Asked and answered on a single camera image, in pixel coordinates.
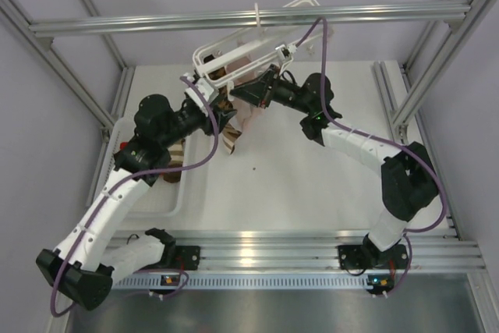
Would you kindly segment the brown yellow argyle sock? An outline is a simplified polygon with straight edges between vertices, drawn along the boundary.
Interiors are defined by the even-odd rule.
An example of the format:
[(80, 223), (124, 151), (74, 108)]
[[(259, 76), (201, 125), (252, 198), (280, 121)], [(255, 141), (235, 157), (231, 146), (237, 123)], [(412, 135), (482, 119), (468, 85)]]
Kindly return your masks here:
[[(220, 68), (220, 69), (217, 69), (217, 70), (209, 73), (209, 77), (212, 80), (218, 80), (218, 79), (222, 78), (225, 75), (226, 75), (226, 72), (225, 72), (224, 68)], [(219, 89), (219, 95), (218, 95), (218, 101), (217, 101), (217, 103), (220, 102), (220, 101), (229, 101), (227, 87), (221, 87)]]

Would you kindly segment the white plastic clip hanger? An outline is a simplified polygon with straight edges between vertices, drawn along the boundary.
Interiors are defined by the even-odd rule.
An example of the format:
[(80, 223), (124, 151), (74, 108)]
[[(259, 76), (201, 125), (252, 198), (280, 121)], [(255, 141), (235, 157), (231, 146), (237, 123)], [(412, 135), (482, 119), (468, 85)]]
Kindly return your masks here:
[[(286, 26), (283, 21), (279, 21), (276, 26), (265, 27), (263, 25), (264, 11), (259, 8), (258, 4), (254, 5), (254, 11), (256, 13), (256, 27), (242, 28), (219, 41), (206, 44), (195, 50), (193, 53), (193, 73), (188, 74), (196, 78), (204, 78), (213, 87), (221, 88), (234, 84), (236, 78), (249, 72), (254, 71), (257, 76), (265, 71), (270, 64), (279, 66), (283, 72), (294, 59), (284, 64), (279, 62), (275, 48), (280, 44), (295, 43), (298, 47), (297, 51), (299, 48), (305, 48), (311, 55), (313, 54), (313, 42), (322, 37), (320, 31), (308, 31), (293, 40), (292, 37), (298, 35), (299, 25)], [(226, 72), (226, 66), (229, 63), (245, 56), (250, 57), (250, 64), (233, 73), (226, 73), (218, 80), (212, 80), (209, 77), (209, 73), (220, 68), (224, 68)]]

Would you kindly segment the brown beige striped sock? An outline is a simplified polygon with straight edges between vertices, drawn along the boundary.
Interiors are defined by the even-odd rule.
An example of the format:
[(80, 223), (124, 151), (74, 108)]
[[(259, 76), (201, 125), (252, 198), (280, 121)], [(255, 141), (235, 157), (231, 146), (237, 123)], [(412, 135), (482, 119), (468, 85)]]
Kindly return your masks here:
[(236, 129), (231, 123), (228, 123), (221, 132), (222, 141), (226, 152), (232, 155), (235, 151), (235, 145), (242, 132)]

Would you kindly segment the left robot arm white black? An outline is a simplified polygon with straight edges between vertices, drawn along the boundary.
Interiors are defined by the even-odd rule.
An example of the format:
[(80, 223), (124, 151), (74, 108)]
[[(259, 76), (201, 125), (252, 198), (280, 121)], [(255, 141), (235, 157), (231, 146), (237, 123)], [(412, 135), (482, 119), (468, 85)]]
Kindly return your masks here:
[(111, 287), (142, 269), (169, 268), (177, 263), (176, 240), (164, 229), (148, 229), (138, 239), (110, 254), (104, 251), (133, 205), (161, 175), (183, 172), (171, 163), (172, 146), (198, 129), (217, 137), (235, 115), (225, 94), (208, 105), (186, 95), (179, 110), (160, 94), (145, 97), (134, 115), (133, 137), (114, 155), (108, 181), (77, 226), (53, 250), (36, 259), (52, 287), (50, 309), (63, 294), (86, 310), (100, 306)]

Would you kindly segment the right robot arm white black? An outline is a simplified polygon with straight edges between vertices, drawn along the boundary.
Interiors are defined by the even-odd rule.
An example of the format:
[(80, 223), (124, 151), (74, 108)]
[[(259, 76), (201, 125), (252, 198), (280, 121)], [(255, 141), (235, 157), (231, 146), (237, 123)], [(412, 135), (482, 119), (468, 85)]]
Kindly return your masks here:
[(305, 118), (300, 126), (307, 139), (343, 153), (380, 178), (384, 209), (361, 244), (339, 249), (343, 270), (361, 275), (368, 269), (388, 267), (408, 252), (400, 243), (402, 236), (414, 217), (439, 194), (429, 155), (421, 143), (402, 146), (339, 123), (341, 114), (331, 107), (334, 94), (324, 73), (310, 74), (299, 86), (270, 66), (229, 93), (255, 108), (279, 103), (302, 112)]

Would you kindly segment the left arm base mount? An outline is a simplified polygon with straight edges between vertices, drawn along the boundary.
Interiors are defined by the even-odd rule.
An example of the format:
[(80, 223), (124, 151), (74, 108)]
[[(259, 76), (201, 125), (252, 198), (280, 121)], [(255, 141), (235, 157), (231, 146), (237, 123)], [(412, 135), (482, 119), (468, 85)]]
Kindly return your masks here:
[(176, 246), (168, 256), (168, 268), (184, 271), (196, 271), (200, 264), (199, 246)]

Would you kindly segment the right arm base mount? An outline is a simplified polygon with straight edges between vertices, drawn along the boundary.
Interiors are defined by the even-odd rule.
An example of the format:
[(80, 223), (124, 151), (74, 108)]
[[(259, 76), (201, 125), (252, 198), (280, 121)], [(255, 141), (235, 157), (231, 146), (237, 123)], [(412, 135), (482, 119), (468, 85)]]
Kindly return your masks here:
[(361, 245), (338, 246), (339, 267), (344, 271), (367, 270), (370, 261)]

